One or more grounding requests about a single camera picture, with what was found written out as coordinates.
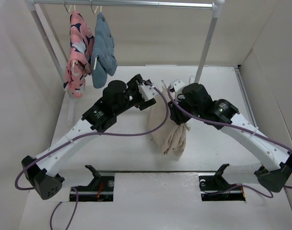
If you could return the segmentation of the beige trousers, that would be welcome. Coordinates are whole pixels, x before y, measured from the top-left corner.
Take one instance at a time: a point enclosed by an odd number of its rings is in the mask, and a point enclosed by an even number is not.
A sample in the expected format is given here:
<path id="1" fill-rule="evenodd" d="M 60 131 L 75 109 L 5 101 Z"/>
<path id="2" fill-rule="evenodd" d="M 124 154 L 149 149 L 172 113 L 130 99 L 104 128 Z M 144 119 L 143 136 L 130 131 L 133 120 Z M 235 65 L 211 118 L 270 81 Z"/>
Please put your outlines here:
<path id="1" fill-rule="evenodd" d="M 166 115 L 162 97 L 157 96 L 155 100 L 156 104 L 150 107 L 148 114 L 149 130 L 158 127 Z M 186 123 L 177 125 L 171 118 L 167 118 L 163 126 L 152 132 L 151 135 L 163 155 L 181 157 L 186 147 L 188 131 L 190 131 L 190 126 Z"/>

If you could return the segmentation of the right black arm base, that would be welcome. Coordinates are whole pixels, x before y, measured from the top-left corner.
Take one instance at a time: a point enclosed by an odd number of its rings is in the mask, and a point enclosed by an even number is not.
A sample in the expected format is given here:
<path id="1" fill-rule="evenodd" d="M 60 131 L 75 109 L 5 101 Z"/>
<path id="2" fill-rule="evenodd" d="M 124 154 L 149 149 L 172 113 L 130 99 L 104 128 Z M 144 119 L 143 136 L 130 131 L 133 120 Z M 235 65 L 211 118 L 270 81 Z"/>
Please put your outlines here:
<path id="1" fill-rule="evenodd" d="M 199 176 L 202 201 L 245 201 L 243 188 L 236 187 L 237 184 L 228 183 L 222 177 L 228 166 L 229 164 L 223 164 L 215 174 Z"/>

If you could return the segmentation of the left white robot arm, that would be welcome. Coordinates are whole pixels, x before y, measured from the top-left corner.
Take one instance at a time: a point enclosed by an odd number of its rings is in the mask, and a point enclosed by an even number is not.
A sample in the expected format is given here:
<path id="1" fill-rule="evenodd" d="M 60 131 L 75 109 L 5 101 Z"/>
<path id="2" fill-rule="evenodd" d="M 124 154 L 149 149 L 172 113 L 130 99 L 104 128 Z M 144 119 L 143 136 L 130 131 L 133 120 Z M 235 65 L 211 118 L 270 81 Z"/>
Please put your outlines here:
<path id="1" fill-rule="evenodd" d="M 155 84 L 140 74 L 127 83 L 113 80 L 103 89 L 101 98 L 90 107 L 76 125 L 50 149 L 22 160 L 23 173 L 41 199 L 52 198 L 62 188 L 60 169 L 87 143 L 117 121 L 117 116 L 132 107 L 141 111 L 156 103 Z"/>

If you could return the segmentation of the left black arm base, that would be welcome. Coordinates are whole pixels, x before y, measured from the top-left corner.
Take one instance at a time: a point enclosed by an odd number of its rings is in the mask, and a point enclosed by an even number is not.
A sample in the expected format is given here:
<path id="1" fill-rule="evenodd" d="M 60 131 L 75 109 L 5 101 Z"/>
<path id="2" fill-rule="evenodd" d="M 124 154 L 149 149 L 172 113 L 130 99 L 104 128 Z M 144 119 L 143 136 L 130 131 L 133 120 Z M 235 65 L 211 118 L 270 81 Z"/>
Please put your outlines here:
<path id="1" fill-rule="evenodd" d="M 76 186 L 70 190 L 69 201 L 71 202 L 113 202 L 114 199 L 114 172 L 99 172 L 91 165 L 85 165 L 92 174 L 92 180 L 87 185 Z"/>

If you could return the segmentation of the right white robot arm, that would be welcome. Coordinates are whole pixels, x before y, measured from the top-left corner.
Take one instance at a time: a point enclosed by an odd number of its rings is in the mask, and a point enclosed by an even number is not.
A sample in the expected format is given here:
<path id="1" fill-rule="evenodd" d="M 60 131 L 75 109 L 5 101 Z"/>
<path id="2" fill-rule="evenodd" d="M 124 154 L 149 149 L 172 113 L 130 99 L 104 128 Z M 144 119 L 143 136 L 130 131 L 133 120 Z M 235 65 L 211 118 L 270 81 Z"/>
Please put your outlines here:
<path id="1" fill-rule="evenodd" d="M 214 175 L 200 178 L 201 191 L 224 193 L 238 184 L 260 184 L 278 193 L 292 174 L 292 149 L 266 137 L 225 99 L 213 100 L 202 84 L 173 81 L 167 89 L 171 120 L 178 125 L 194 118 L 215 127 L 245 147 L 258 163 L 223 164 Z"/>

